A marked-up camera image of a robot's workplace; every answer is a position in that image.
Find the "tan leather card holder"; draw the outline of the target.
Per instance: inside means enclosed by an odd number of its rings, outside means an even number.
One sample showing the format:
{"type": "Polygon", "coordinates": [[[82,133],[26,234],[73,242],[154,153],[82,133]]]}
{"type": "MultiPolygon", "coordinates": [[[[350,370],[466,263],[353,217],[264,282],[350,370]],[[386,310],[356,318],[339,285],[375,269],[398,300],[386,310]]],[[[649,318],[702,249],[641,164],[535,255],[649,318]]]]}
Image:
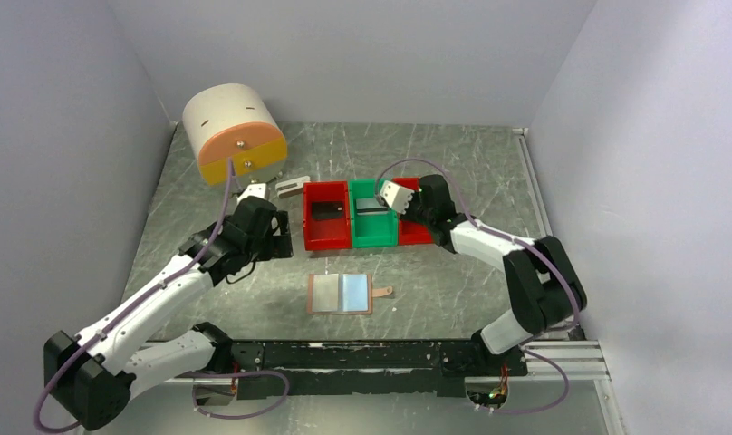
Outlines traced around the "tan leather card holder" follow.
{"type": "Polygon", "coordinates": [[[392,286],[374,287],[368,274],[309,275],[308,314],[371,314],[376,298],[393,295],[392,286]]]}

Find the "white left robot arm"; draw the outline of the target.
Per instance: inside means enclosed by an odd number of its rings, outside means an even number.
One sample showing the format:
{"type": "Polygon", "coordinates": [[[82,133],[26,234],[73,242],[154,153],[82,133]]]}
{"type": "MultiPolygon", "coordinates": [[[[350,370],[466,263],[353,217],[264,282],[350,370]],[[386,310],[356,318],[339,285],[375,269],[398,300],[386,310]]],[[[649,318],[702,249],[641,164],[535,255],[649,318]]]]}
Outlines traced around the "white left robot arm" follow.
{"type": "Polygon", "coordinates": [[[180,374],[237,373],[232,339],[208,322],[171,341],[143,344],[229,276],[292,254],[287,212],[248,196],[192,234],[154,279],[101,320],[76,334],[55,333],[43,348],[44,393],[74,417],[67,428],[100,429],[133,398],[180,374]]]}

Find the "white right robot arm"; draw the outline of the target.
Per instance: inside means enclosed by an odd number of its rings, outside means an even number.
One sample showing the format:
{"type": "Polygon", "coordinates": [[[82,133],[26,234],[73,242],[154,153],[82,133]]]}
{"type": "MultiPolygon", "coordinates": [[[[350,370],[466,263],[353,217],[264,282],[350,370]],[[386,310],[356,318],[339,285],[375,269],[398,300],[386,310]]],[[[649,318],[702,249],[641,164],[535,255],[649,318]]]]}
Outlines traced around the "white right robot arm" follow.
{"type": "Polygon", "coordinates": [[[548,332],[587,306],[581,281],[560,240],[518,238],[458,211],[439,174],[419,178],[401,218],[424,226],[433,243],[453,254],[473,257],[505,274],[510,308],[476,332],[481,344],[470,361],[491,375],[506,352],[548,332]]]}

